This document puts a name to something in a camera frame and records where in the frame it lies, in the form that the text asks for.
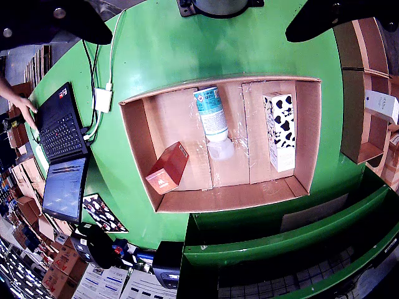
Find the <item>bare person hand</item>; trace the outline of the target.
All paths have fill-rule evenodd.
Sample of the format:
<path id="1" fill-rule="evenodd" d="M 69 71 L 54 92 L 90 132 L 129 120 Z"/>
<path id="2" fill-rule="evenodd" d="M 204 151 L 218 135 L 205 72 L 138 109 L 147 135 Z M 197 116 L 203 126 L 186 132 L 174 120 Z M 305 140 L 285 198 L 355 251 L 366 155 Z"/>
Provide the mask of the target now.
<path id="1" fill-rule="evenodd" d="M 37 109 L 32 104 L 32 102 L 26 98 L 22 98 L 19 95 L 11 95 L 8 98 L 8 101 L 15 105 L 18 109 L 20 109 L 24 119 L 28 123 L 28 125 L 33 129 L 37 130 L 37 126 L 35 124 L 34 118 L 31 114 L 37 113 Z"/>

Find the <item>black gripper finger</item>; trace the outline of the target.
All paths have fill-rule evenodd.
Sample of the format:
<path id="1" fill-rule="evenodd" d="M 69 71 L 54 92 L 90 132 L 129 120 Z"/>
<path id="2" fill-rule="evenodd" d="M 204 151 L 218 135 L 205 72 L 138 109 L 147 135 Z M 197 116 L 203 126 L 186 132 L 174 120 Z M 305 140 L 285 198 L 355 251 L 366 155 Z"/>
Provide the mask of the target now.
<path id="1" fill-rule="evenodd" d="M 48 44 L 59 31 L 107 45 L 112 31 L 87 1 L 1 1 L 1 50 Z"/>
<path id="2" fill-rule="evenodd" d="M 398 29 L 398 1 L 307 1 L 286 29 L 289 42 L 305 42 L 354 20 L 374 17 L 388 32 Z"/>

